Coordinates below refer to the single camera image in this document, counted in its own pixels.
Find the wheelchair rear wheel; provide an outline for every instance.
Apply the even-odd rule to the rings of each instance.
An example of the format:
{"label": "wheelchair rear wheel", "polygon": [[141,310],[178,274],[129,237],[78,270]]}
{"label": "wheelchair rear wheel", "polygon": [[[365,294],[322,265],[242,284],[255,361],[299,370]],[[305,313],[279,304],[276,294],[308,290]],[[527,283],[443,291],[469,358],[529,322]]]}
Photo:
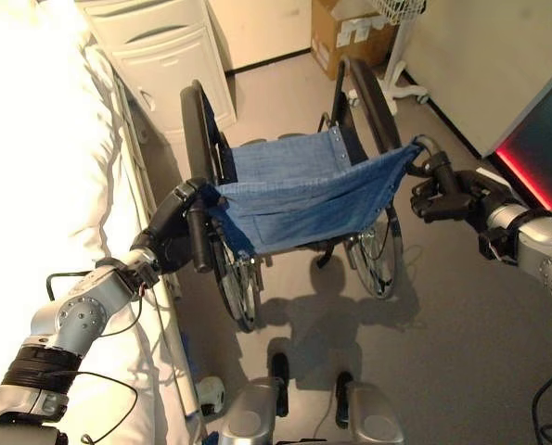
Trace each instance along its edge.
{"label": "wheelchair rear wheel", "polygon": [[358,272],[366,291],[377,299],[390,299],[403,253],[401,228],[391,205],[364,232],[345,243],[350,266]]}
{"label": "wheelchair rear wheel", "polygon": [[254,259],[235,260],[234,254],[221,240],[212,242],[216,264],[214,272],[228,314],[243,332],[255,328],[259,285]]}

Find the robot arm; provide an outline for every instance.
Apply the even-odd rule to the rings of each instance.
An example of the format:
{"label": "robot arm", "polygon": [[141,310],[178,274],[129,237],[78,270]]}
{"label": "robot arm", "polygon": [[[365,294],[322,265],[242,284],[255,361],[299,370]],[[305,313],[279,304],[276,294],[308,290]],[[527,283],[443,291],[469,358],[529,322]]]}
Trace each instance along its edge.
{"label": "robot arm", "polygon": [[188,245],[189,232],[200,233],[205,224],[202,193],[211,193],[202,180],[177,186],[121,261],[99,261],[66,296],[33,316],[31,334],[0,385],[0,444],[67,443],[42,423],[60,420],[67,410],[75,372],[109,318],[136,299],[140,287],[152,288],[160,274],[185,265],[191,251],[197,262],[211,264],[202,237],[191,236]]}
{"label": "robot arm", "polygon": [[426,136],[414,140],[430,152],[408,173],[428,178],[412,190],[412,210],[426,223],[466,220],[477,232],[480,253],[517,266],[539,280],[552,298],[552,213],[522,206],[510,189],[477,172],[453,172],[444,152]]}

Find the cabinet handle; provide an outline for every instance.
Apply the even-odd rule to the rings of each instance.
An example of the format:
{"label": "cabinet handle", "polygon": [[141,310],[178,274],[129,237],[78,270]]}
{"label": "cabinet handle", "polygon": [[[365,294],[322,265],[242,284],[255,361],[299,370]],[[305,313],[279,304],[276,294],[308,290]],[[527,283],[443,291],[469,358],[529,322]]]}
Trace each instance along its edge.
{"label": "cabinet handle", "polygon": [[168,31],[174,31],[174,30],[180,30],[181,28],[185,28],[186,25],[171,25],[171,26],[163,26],[161,28],[156,28],[155,30],[142,32],[141,34],[138,34],[136,37],[132,37],[129,39],[126,44],[132,44],[133,42],[137,42],[138,40],[143,40],[148,37],[152,37],[156,34],[162,34],[163,32]]}
{"label": "cabinet handle", "polygon": [[156,102],[154,101],[154,97],[152,97],[151,94],[146,93],[141,88],[139,88],[139,94],[142,96],[142,99],[144,99],[144,102],[146,102],[146,105],[148,105],[149,110],[154,111],[156,109]]}

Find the caster wheel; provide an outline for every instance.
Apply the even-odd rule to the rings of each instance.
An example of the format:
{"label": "caster wheel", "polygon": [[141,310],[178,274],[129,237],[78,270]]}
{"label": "caster wheel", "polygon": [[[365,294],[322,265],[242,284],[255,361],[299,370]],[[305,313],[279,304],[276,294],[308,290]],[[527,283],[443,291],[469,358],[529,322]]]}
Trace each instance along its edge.
{"label": "caster wheel", "polygon": [[429,95],[419,95],[418,97],[416,97],[416,102],[418,102],[420,105],[424,105],[429,101],[429,99]]}

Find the black cable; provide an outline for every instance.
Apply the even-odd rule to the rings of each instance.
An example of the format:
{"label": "black cable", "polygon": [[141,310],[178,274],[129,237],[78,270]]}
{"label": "black cable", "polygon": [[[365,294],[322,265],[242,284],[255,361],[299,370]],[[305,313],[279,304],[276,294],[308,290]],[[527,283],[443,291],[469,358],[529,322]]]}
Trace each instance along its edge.
{"label": "black cable", "polygon": [[103,434],[100,438],[98,438],[96,440],[92,440],[92,438],[88,434],[82,434],[82,437],[80,438],[80,441],[85,445],[95,445],[100,440],[104,439],[106,436],[108,436],[110,433],[112,433],[115,429],[117,429],[119,427],[119,425],[122,424],[123,421],[127,418],[127,416],[129,414],[131,414],[131,412],[135,408],[135,404],[137,403],[137,390],[134,387],[132,387],[131,385],[127,385],[126,383],[124,383],[120,380],[117,380],[115,378],[108,377],[106,375],[91,373],[89,371],[53,371],[51,373],[45,373],[45,374],[47,374],[47,375],[93,375],[94,377],[104,378],[105,380],[108,380],[108,381],[111,381],[113,383],[117,383],[119,385],[122,385],[126,388],[131,389],[134,392],[135,397],[134,397],[134,402],[131,405],[131,408],[129,408],[129,411],[127,411],[127,413],[125,413],[125,415],[121,418],[121,420],[119,422],[117,422],[117,424],[115,424],[115,426],[113,428],[111,428],[109,431],[107,431],[105,434]]}
{"label": "black cable", "polygon": [[53,281],[53,278],[59,278],[61,276],[86,276],[92,271],[81,271],[81,272],[60,272],[60,273],[52,273],[46,278],[46,293],[49,296],[49,299],[51,301],[55,301],[55,295],[53,294],[53,287],[51,286],[51,282]]}
{"label": "black cable", "polygon": [[542,438],[544,438],[545,440],[547,440],[552,444],[552,437],[546,432],[548,429],[552,429],[552,424],[546,424],[541,428],[539,428],[539,433],[542,435]]}
{"label": "black cable", "polygon": [[141,315],[142,315],[142,299],[144,297],[143,292],[146,290],[146,287],[145,287],[145,285],[142,285],[139,289],[140,289],[139,290],[139,300],[137,301],[138,302],[137,316],[135,317],[134,322],[129,324],[127,327],[124,327],[124,329],[122,329],[121,331],[111,332],[110,334],[105,334],[104,336],[100,336],[99,338],[117,336],[119,334],[122,334],[125,331],[128,331],[129,329],[134,327],[135,324],[137,324],[137,322],[139,321],[139,317],[141,317]]}
{"label": "black cable", "polygon": [[539,400],[544,395],[544,393],[552,386],[552,376],[542,385],[541,388],[537,390],[535,395],[533,396],[532,401],[532,422],[533,422],[533,431],[535,432],[535,439],[537,440],[537,443],[539,445],[543,445],[544,443],[544,435],[541,432],[541,428],[539,426],[539,421],[537,418],[537,405],[539,404]]}

